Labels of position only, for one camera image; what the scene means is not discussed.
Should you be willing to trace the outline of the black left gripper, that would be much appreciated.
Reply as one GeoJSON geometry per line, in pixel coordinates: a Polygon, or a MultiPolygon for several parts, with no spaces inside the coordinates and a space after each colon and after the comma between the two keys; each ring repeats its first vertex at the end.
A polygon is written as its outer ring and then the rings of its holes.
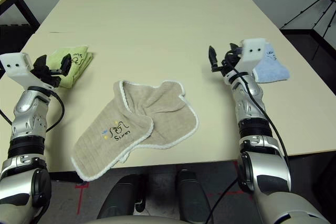
{"type": "Polygon", "coordinates": [[[50,70],[46,65],[47,55],[38,57],[34,64],[31,73],[40,79],[42,82],[51,85],[54,88],[59,87],[61,82],[60,75],[67,76],[72,63],[71,54],[63,57],[59,69],[50,70]]]}

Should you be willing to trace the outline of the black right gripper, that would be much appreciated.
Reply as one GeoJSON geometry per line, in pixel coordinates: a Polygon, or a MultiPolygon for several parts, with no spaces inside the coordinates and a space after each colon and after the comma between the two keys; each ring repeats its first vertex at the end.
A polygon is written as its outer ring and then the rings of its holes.
{"type": "Polygon", "coordinates": [[[243,47],[230,43],[230,53],[227,53],[222,60],[222,66],[218,66],[216,51],[212,46],[208,49],[208,58],[211,64],[212,72],[220,72],[223,76],[232,71],[240,61],[239,55],[243,52],[243,47]]]}

